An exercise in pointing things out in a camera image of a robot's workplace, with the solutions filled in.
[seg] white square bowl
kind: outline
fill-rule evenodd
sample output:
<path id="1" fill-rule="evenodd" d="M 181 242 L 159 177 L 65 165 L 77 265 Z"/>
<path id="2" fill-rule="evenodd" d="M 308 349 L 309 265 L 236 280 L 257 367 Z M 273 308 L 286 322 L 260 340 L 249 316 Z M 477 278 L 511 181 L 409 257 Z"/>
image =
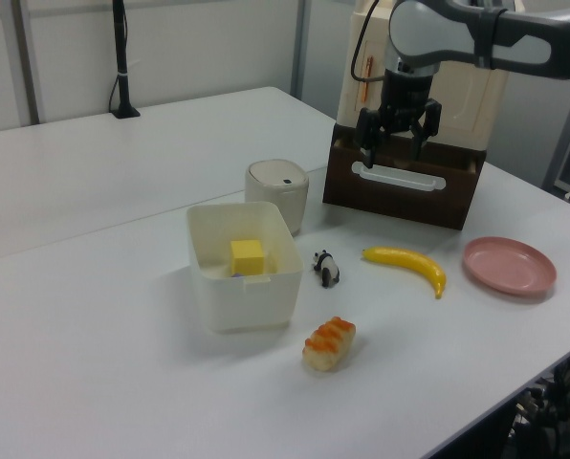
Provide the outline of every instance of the white square bowl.
<path id="1" fill-rule="evenodd" d="M 285 325 L 304 264 L 278 207 L 268 202 L 194 206 L 187 211 L 189 264 L 205 326 L 215 332 Z M 230 241 L 257 239 L 265 271 L 230 276 Z"/>

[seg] white plastic container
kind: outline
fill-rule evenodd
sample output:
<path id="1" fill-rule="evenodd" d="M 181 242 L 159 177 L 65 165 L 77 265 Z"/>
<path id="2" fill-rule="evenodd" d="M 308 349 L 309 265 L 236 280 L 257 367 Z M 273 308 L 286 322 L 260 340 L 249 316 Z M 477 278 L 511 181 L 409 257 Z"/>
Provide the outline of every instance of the white plastic container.
<path id="1" fill-rule="evenodd" d="M 253 163 L 245 176 L 245 201 L 268 201 L 275 204 L 291 234 L 300 230 L 306 197 L 308 174 L 287 160 Z"/>
<path id="2" fill-rule="evenodd" d="M 278 208 L 268 202 L 187 211 L 189 264 L 203 323 L 224 332 L 284 325 L 296 306 L 304 265 Z M 230 277 L 230 241 L 258 239 L 265 272 Z"/>

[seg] toy panda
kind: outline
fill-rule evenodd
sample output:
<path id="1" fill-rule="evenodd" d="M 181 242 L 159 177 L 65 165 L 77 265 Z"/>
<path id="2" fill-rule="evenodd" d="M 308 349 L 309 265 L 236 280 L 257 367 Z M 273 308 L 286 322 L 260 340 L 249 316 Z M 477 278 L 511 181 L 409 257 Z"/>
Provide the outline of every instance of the toy panda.
<path id="1" fill-rule="evenodd" d="M 328 288 L 331 282 L 335 284 L 340 281 L 340 270 L 334 262 L 334 258 L 327 251 L 322 251 L 321 253 L 315 252 L 315 262 L 314 267 L 317 273 L 321 273 L 321 285 L 324 288 Z"/>

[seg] yellow banana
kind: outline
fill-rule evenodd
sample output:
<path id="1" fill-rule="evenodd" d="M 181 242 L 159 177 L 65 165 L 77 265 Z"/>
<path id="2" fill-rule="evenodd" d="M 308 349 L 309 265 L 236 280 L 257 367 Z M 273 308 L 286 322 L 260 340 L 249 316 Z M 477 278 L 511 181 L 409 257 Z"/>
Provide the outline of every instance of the yellow banana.
<path id="1" fill-rule="evenodd" d="M 445 291 L 447 275 L 438 263 L 422 253 L 396 247 L 371 247 L 362 251 L 362 255 L 368 261 L 408 268 L 423 275 L 431 282 L 436 299 L 439 299 Z"/>

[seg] yellow sponge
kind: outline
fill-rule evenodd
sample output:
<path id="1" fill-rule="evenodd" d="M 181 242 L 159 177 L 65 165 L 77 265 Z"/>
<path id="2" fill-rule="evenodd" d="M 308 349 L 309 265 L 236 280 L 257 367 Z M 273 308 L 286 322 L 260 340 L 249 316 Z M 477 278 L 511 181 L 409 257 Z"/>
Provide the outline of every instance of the yellow sponge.
<path id="1" fill-rule="evenodd" d="M 232 275 L 264 273 L 264 252 L 258 240 L 230 241 L 230 251 Z"/>

